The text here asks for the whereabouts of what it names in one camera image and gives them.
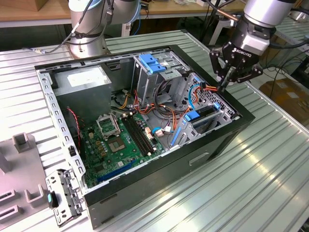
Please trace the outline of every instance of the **robotic arm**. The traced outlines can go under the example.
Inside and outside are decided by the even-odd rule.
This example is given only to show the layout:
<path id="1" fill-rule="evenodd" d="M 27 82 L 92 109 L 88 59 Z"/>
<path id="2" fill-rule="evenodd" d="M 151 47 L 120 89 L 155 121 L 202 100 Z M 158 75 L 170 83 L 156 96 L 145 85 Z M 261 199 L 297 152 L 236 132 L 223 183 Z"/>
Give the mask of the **robotic arm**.
<path id="1" fill-rule="evenodd" d="M 69 0 L 72 27 L 83 16 L 91 0 Z M 92 0 L 71 37 L 70 50 L 77 58 L 108 54 L 104 31 L 109 24 L 133 22 L 140 13 L 140 0 Z"/>
<path id="2" fill-rule="evenodd" d="M 230 41 L 222 47 L 224 67 L 219 64 L 218 51 L 210 51 L 213 71 L 219 81 L 218 90 L 224 91 L 231 82 L 241 83 L 260 76 L 258 65 L 270 45 L 277 25 L 288 15 L 296 0 L 249 0 Z"/>

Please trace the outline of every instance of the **wooden shelf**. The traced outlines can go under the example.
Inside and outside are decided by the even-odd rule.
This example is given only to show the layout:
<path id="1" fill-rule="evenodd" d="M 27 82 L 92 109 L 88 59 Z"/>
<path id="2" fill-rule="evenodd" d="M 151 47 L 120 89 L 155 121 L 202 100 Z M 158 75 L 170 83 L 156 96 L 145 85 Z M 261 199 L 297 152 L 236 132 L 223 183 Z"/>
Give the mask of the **wooden shelf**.
<path id="1" fill-rule="evenodd" d="M 227 12 L 238 12 L 243 11 L 245 4 L 241 1 L 235 1 L 226 7 L 222 8 Z M 163 1 L 152 1 L 149 3 L 149 14 L 150 15 L 165 15 L 165 14 L 193 14 L 193 13 L 206 13 L 208 6 L 200 6 L 196 3 L 190 3 L 188 5 L 179 5 L 174 0 L 167 2 Z M 141 10 L 141 15 L 146 15 L 145 10 Z"/>
<path id="2" fill-rule="evenodd" d="M 179 5 L 173 0 L 168 2 L 152 1 L 149 3 L 150 15 L 172 15 L 172 14 L 192 14 L 206 13 L 208 7 L 202 7 L 196 3 Z M 242 11 L 244 4 L 235 1 L 223 9 L 229 12 Z M 146 15 L 145 10 L 141 10 L 141 15 Z M 0 6 L 0 21 L 25 21 L 25 20 L 48 20 L 48 19 L 70 19 L 70 10 L 67 0 L 49 0 L 38 12 L 26 11 L 23 9 Z"/>

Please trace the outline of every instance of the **extruded aluminum surface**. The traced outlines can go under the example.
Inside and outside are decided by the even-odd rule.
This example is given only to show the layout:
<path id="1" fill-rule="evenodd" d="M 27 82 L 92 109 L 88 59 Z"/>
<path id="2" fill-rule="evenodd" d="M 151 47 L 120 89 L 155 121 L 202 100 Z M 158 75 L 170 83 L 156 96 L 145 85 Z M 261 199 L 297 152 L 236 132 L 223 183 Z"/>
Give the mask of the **extruded aluminum surface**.
<path id="1" fill-rule="evenodd" d="M 212 74 L 208 49 L 181 31 L 107 40 L 112 52 L 177 44 Z M 67 164 L 34 65 L 72 59 L 65 47 L 0 53 L 0 140 L 34 135 L 46 175 Z M 96 231 L 297 231 L 309 217 L 309 133 L 250 84 L 229 88 L 255 116 L 222 155 Z M 87 212 L 61 229 L 45 209 L 8 231 L 89 231 Z"/>
<path id="2" fill-rule="evenodd" d="M 309 22 L 300 23 L 286 17 L 284 21 L 276 26 L 276 35 L 284 39 L 289 44 L 298 44 L 304 41 L 305 35 L 309 35 Z M 309 46 L 304 45 L 298 48 L 300 51 L 306 51 L 309 49 Z"/>

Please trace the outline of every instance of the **ram slot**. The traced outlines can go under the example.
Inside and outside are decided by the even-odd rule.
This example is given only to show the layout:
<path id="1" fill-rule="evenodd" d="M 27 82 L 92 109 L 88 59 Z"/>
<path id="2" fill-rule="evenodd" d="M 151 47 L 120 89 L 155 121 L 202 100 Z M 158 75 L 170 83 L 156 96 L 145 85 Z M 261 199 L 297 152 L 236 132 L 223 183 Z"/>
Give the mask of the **ram slot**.
<path id="1" fill-rule="evenodd" d="M 140 130 L 136 121 L 133 118 L 125 118 L 122 121 L 143 156 L 147 156 L 149 153 L 153 153 L 154 149 L 148 142 L 146 136 Z"/>

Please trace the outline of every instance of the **robotiq logo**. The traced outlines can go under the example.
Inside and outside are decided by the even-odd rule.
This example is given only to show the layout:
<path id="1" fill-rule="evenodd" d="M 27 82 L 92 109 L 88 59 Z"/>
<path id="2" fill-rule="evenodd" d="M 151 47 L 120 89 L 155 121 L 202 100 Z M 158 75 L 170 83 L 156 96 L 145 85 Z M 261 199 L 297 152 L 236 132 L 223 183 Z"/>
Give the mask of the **robotiq logo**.
<path id="1" fill-rule="evenodd" d="M 232 52 L 237 52 L 237 53 L 243 54 L 243 55 L 245 55 L 247 57 L 251 57 L 251 54 L 243 52 L 243 51 L 241 51 L 241 50 L 239 50 L 237 48 L 234 48 Z"/>

